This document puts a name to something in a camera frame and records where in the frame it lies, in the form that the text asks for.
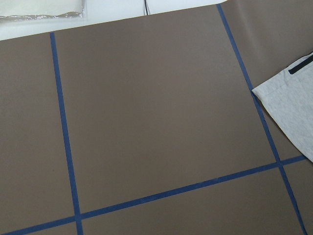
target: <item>transparent plastic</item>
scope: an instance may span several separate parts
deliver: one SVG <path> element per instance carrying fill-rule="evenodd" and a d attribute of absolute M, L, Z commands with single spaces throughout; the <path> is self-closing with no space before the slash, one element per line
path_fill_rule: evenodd
<path fill-rule="evenodd" d="M 27 7 L 30 8 L 32 6 L 32 4 L 35 3 L 36 0 L 28 0 L 28 4 Z M 75 11 L 69 11 L 69 12 L 62 12 L 62 14 L 51 14 L 53 12 L 53 10 L 51 10 L 51 4 L 53 5 L 54 9 L 56 9 L 57 7 L 57 3 L 55 3 L 57 1 L 54 1 L 54 3 L 49 3 L 48 0 L 45 1 L 45 4 L 41 4 L 41 10 L 40 12 L 42 12 L 41 14 L 30 14 L 30 15 L 20 15 L 20 14 L 12 14 L 12 15 L 1 15 L 3 12 L 0 12 L 0 21 L 24 21 L 24 20 L 40 20 L 40 19 L 65 19 L 65 18 L 82 18 L 83 15 L 86 13 L 86 0 L 72 0 L 73 5 L 75 5 L 75 7 L 73 6 L 72 9 L 75 8 Z M 7 12 L 8 13 L 12 13 L 14 12 L 14 7 L 15 7 L 15 3 L 8 3 L 9 6 L 7 6 Z M 5 2 L 0 3 L 0 7 L 2 7 L 2 9 L 4 9 L 3 5 L 5 5 Z M 20 6 L 17 6 L 16 8 L 19 9 L 17 10 L 17 12 L 23 12 L 23 10 L 20 10 L 19 8 Z M 61 12 L 62 11 L 62 7 L 64 9 L 71 9 L 70 6 L 66 6 L 64 7 L 64 4 L 60 4 L 60 8 L 55 12 Z"/>

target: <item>thin wire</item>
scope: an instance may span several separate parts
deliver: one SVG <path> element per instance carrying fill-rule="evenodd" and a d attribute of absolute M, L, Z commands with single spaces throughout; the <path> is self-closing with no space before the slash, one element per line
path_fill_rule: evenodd
<path fill-rule="evenodd" d="M 144 2 L 145 2 L 146 14 L 148 15 L 147 0 L 144 0 Z"/>

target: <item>clear plastic bag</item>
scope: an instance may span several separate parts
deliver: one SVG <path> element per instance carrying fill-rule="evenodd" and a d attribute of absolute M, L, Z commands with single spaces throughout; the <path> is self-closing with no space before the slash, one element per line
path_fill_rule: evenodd
<path fill-rule="evenodd" d="M 85 0 L 0 0 L 0 20 L 82 17 Z"/>

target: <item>folded cloth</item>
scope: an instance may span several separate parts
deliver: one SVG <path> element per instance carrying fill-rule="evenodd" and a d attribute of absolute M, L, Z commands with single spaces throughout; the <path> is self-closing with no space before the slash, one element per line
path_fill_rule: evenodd
<path fill-rule="evenodd" d="M 82 12 L 82 0 L 0 0 L 0 16 L 59 16 Z"/>
<path fill-rule="evenodd" d="M 313 53 L 252 91 L 294 146 L 313 162 L 312 61 Z"/>

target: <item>white surface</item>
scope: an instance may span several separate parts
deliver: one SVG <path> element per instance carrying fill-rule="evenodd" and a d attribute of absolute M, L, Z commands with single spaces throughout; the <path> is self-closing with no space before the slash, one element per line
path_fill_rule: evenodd
<path fill-rule="evenodd" d="M 156 14 L 223 1 L 226 0 L 147 0 L 147 3 L 150 13 Z M 0 40 L 144 15 L 143 0 L 86 0 L 85 8 L 82 18 L 0 22 Z"/>
<path fill-rule="evenodd" d="M 59 16 L 82 11 L 82 0 L 1 0 L 0 16 Z"/>
<path fill-rule="evenodd" d="M 313 62 L 295 74 L 288 72 L 310 56 L 313 53 L 252 91 L 294 146 L 313 162 Z"/>

